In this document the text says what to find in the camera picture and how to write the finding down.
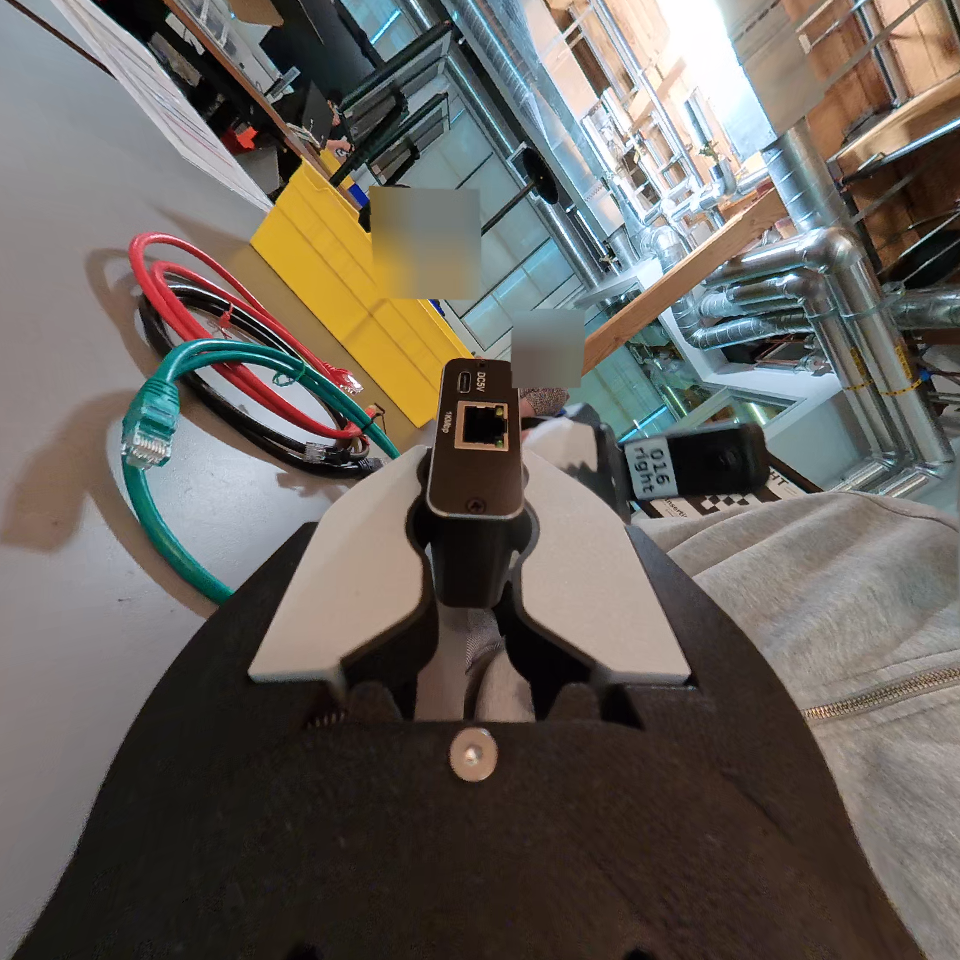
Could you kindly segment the black round ceiling lamp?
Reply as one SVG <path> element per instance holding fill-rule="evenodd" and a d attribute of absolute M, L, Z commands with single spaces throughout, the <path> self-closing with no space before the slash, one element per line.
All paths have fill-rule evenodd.
<path fill-rule="evenodd" d="M 519 155 L 519 162 L 526 177 L 521 195 L 534 195 L 548 206 L 555 206 L 559 201 L 559 188 L 544 158 L 537 150 L 526 147 Z"/>

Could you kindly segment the black network adapter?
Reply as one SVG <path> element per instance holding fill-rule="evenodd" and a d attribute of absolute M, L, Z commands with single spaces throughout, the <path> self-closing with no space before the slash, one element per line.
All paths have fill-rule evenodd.
<path fill-rule="evenodd" d="M 434 584 L 444 606 L 497 606 L 529 543 L 521 426 L 508 361 L 445 364 L 425 488 Z"/>

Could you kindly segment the silver pipe bundle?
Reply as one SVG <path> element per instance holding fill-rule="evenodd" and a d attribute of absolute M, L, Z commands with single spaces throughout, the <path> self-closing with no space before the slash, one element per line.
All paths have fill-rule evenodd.
<path fill-rule="evenodd" d="M 691 347 L 717 350 L 786 332 L 774 306 L 789 302 L 815 334 L 852 402 L 870 458 L 836 492 L 908 498 L 944 479 L 952 449 L 922 393 L 922 379 L 858 237 L 818 228 L 738 255 L 703 281 L 717 296 L 674 305 Z"/>

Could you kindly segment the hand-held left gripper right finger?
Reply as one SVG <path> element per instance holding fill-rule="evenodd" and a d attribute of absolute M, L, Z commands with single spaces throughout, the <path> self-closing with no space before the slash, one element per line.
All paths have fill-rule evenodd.
<path fill-rule="evenodd" d="M 524 630 L 595 688 L 684 686 L 690 665 L 628 525 L 529 447 L 523 464 L 533 534 L 511 587 Z"/>

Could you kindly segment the white printed paper sheet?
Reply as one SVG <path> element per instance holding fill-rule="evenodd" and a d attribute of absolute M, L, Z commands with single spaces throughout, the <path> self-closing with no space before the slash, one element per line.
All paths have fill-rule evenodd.
<path fill-rule="evenodd" d="M 90 1 L 54 1 L 53 5 L 187 162 L 261 212 L 273 208 L 147 47 Z"/>

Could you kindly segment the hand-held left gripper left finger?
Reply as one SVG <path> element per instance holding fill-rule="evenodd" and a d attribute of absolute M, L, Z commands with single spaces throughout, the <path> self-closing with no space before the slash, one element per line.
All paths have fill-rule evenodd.
<path fill-rule="evenodd" d="M 412 447 L 322 515 L 254 655 L 257 683 L 322 681 L 338 693 L 414 685 L 438 645 L 429 564 L 410 533 L 427 455 Z"/>

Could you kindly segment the wooden ceiling beam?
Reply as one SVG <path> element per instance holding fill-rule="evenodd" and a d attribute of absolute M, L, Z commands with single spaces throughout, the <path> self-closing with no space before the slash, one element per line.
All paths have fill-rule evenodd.
<path fill-rule="evenodd" d="M 585 337 L 582 374 L 591 372 L 689 294 L 711 272 L 740 254 L 785 217 L 785 204 L 774 190 L 768 190 L 739 212 L 702 246 L 666 270 L 652 286 Z"/>

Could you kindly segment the yellow plastic bin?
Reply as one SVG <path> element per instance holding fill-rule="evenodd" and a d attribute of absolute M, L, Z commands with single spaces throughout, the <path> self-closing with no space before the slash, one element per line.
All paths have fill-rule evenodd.
<path fill-rule="evenodd" d="M 381 291 L 357 211 L 308 162 L 250 245 L 413 426 L 435 417 L 444 366 L 471 353 L 431 302 Z"/>

